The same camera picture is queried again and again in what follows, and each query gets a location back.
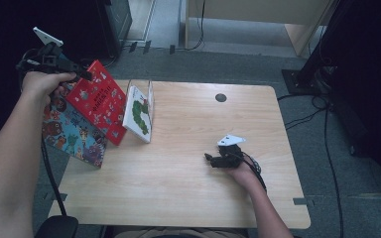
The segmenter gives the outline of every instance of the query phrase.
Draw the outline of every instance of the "green illustration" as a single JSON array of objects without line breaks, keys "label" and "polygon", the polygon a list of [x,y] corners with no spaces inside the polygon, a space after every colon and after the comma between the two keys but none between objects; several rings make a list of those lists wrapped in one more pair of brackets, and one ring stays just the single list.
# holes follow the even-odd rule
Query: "green illustration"
[{"label": "green illustration", "polygon": [[134,116],[134,121],[141,128],[142,134],[147,135],[148,127],[145,124],[145,121],[141,118],[141,112],[148,115],[148,104],[146,102],[143,104],[135,100],[132,106],[132,115]]}]

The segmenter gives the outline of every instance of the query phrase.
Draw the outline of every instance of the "white book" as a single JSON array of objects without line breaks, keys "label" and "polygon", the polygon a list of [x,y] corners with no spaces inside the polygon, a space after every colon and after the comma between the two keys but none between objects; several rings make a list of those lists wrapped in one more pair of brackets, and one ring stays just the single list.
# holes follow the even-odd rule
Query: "white book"
[{"label": "white book", "polygon": [[123,118],[123,127],[134,132],[146,143],[151,141],[152,129],[152,91],[151,102],[147,96],[141,92],[135,85],[129,87],[126,101],[125,115]]}]

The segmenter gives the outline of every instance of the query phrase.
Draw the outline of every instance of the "wooden table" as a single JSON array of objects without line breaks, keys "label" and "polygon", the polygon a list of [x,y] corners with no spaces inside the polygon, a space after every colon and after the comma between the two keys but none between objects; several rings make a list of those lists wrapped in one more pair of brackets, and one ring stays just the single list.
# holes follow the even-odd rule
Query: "wooden table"
[{"label": "wooden table", "polygon": [[[124,89],[127,81],[118,81]],[[67,214],[81,224],[256,227],[250,198],[213,169],[226,134],[262,167],[268,195],[290,228],[311,224],[274,89],[270,86],[154,81],[151,144],[128,132],[109,144],[101,170],[71,158],[60,190]],[[225,102],[215,100],[217,93]],[[54,202],[50,216],[60,214]]]}]

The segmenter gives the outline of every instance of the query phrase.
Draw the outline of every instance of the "red book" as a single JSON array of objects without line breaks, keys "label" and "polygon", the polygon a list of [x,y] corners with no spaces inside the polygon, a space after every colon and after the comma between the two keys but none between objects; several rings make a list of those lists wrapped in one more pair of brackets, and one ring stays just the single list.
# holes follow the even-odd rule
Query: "red book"
[{"label": "red book", "polygon": [[126,129],[122,126],[126,96],[100,61],[89,68],[92,81],[80,79],[66,100],[105,137],[118,146]]}]

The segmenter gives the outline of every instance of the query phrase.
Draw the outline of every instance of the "children's book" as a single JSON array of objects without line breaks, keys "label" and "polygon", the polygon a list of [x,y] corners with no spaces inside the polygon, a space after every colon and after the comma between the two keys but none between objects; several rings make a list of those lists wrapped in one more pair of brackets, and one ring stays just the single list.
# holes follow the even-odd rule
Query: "children's book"
[{"label": "children's book", "polygon": [[101,168],[107,139],[63,96],[53,98],[45,108],[42,135],[47,145]]},{"label": "children's book", "polygon": [[148,87],[148,96],[137,86],[128,89],[123,126],[135,133],[146,143],[151,141],[152,120],[154,112],[154,95],[151,81]]},{"label": "children's book", "polygon": [[92,81],[81,79],[66,100],[118,146],[126,133],[122,126],[125,93],[100,61],[96,60],[87,71],[91,72]]}]

